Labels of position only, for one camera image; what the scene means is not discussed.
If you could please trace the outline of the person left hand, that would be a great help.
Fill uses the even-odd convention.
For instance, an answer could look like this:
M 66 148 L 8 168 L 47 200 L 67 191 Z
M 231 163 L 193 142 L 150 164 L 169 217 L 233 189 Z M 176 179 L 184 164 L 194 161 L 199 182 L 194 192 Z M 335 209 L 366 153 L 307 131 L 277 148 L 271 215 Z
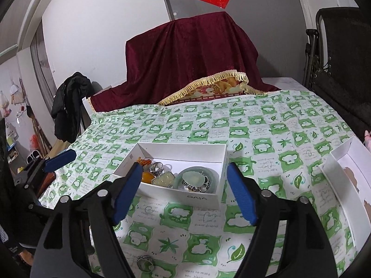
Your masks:
M 33 265 L 33 255 L 27 251 L 23 250 L 22 252 L 19 253 L 19 256 L 30 266 Z

